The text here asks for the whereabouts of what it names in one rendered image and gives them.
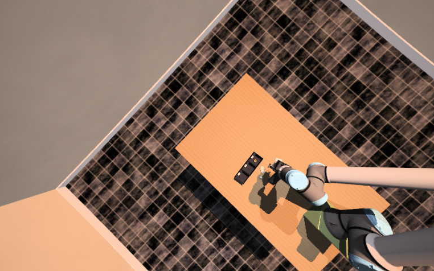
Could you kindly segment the black rack of bins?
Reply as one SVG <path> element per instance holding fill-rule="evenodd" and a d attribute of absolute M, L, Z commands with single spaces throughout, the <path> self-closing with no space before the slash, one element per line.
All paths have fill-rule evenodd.
<path fill-rule="evenodd" d="M 254 161 L 256 160 L 256 162 Z M 257 153 L 253 152 L 242 168 L 235 175 L 235 178 L 240 181 L 242 184 L 246 182 L 246 180 L 252 175 L 258 165 L 261 163 L 263 158 L 259 156 Z"/>

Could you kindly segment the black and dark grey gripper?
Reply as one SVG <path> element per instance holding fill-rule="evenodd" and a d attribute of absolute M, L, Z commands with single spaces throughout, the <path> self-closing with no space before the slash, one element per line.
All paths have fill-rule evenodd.
<path fill-rule="evenodd" d="M 277 165 L 277 167 L 276 167 L 276 165 Z M 277 160 L 277 162 L 274 162 L 273 165 L 270 166 L 270 169 L 272 169 L 274 172 L 276 172 L 281 166 L 285 166 L 285 165 L 287 165 L 287 164 L 285 164 L 284 162 L 282 162 L 280 160 Z M 290 165 L 287 165 L 287 166 L 290 166 Z"/>

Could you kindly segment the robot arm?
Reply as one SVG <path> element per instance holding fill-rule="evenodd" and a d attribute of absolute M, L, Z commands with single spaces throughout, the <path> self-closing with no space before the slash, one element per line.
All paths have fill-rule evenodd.
<path fill-rule="evenodd" d="M 306 176 L 281 166 L 268 183 L 274 186 L 280 179 L 314 206 L 328 199 L 325 183 L 434 191 L 434 169 L 428 168 L 330 167 L 314 162 Z M 373 208 L 326 208 L 324 222 L 336 239 L 348 238 L 349 262 L 358 271 L 434 266 L 434 227 L 393 234 L 388 221 Z"/>

